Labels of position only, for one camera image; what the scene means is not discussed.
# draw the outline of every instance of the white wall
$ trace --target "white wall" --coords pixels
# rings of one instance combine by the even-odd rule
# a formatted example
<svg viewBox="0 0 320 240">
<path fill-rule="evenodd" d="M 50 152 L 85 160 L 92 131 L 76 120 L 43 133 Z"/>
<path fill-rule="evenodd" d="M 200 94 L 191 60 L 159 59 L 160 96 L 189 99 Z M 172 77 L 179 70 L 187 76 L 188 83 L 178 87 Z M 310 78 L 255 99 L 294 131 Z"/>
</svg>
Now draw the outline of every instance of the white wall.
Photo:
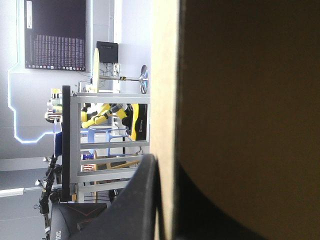
<svg viewBox="0 0 320 240">
<path fill-rule="evenodd" d="M 121 5 L 121 20 L 115 20 L 120 22 L 120 28 L 116 23 L 114 35 L 120 35 L 120 75 L 139 77 L 142 65 L 147 65 L 151 71 L 152 1 L 116 0 L 116 8 L 117 5 Z M 140 86 L 137 82 L 121 82 L 120 90 L 123 93 L 140 93 Z"/>
<path fill-rule="evenodd" d="M 17 41 L 17 19 L 20 21 L 20 18 L 17 18 L 17 2 L 20 4 L 23 0 L 1 1 L 0 8 L 0 159 L 43 157 L 51 155 L 53 151 L 52 135 L 45 135 L 37 143 L 29 144 L 22 144 L 14 138 L 14 113 L 8 107 L 8 96 L 12 107 L 16 109 L 17 136 L 22 140 L 34 140 L 43 132 L 53 129 L 53 125 L 44 119 L 51 88 L 71 85 L 71 89 L 76 91 L 78 81 L 89 78 L 84 76 L 89 75 L 88 73 L 81 75 L 78 72 L 24 69 L 23 41 Z M 87 0 L 87 3 L 89 13 L 96 13 L 93 18 L 90 14 L 87 15 L 86 55 L 89 70 L 92 48 L 96 45 L 95 42 L 91 44 L 90 40 L 108 41 L 113 34 L 109 33 L 109 16 L 110 9 L 113 9 L 113 0 Z M 22 23 L 22 36 L 21 33 L 18 34 L 22 39 L 23 29 Z M 19 51 L 21 57 L 17 56 L 19 47 L 22 49 Z M 8 81 L 11 95 L 8 95 Z"/>
</svg>

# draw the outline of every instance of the floor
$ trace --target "floor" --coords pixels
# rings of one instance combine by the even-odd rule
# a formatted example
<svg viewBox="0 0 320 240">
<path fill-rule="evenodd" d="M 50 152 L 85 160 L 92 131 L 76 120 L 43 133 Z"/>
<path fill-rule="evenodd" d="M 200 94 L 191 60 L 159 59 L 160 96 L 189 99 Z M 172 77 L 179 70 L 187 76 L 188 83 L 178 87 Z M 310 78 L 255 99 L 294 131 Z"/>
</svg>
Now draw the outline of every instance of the floor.
<svg viewBox="0 0 320 240">
<path fill-rule="evenodd" d="M 0 171 L 0 190 L 31 188 L 45 176 L 46 169 Z M 20 196 L 0 197 L 0 240 L 41 240 L 44 218 L 33 206 L 38 203 L 41 189 Z"/>
</svg>

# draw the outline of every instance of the monitor screen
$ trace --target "monitor screen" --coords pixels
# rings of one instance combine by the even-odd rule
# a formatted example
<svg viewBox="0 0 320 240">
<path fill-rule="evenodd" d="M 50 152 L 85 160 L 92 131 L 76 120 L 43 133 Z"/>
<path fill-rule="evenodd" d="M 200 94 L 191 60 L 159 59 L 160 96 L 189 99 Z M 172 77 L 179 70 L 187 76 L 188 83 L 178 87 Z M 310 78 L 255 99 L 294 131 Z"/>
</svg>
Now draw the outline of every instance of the monitor screen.
<svg viewBox="0 0 320 240">
<path fill-rule="evenodd" d="M 86 0 L 25 0 L 25 68 L 85 71 Z"/>
</svg>

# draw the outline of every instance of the small black monitor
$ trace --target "small black monitor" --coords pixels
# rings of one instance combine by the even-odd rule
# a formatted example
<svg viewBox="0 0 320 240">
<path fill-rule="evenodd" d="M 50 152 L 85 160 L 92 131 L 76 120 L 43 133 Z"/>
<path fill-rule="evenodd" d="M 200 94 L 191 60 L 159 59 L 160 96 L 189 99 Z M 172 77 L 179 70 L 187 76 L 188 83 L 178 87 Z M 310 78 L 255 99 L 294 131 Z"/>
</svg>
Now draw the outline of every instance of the small black monitor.
<svg viewBox="0 0 320 240">
<path fill-rule="evenodd" d="M 104 64 L 118 63 L 118 43 L 97 41 L 96 47 L 99 50 L 99 61 Z"/>
</svg>

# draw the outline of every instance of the aluminum frame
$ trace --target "aluminum frame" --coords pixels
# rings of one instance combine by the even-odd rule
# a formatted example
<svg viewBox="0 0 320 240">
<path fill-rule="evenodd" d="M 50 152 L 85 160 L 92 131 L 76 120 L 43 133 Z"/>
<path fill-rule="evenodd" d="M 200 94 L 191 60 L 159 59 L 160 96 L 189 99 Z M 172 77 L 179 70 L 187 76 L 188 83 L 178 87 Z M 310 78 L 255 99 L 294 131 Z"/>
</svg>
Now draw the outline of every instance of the aluminum frame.
<svg viewBox="0 0 320 240">
<path fill-rule="evenodd" d="M 114 104 L 147 104 L 147 124 L 146 124 L 146 140 L 145 141 L 122 141 L 122 142 L 98 142 L 98 143 L 81 143 L 81 108 L 83 103 L 114 103 Z M 85 182 L 95 182 L 103 180 L 118 180 L 129 179 L 136 171 L 136 167 L 107 169 L 81 172 L 81 166 L 85 164 L 104 164 L 115 162 L 131 162 L 141 160 L 139 156 L 122 156 L 110 157 L 93 160 L 81 160 L 81 152 L 87 149 L 107 149 L 107 148 L 122 148 L 122 147 L 145 147 L 149 146 L 150 140 L 150 94 L 141 93 L 86 93 L 79 92 L 70 99 L 70 186 L 71 189 L 76 189 L 78 200 L 83 201 L 84 193 L 96 192 L 124 188 L 123 181 L 117 182 L 117 187 L 114 187 L 114 182 L 95 184 L 83 187 Z"/>
</svg>

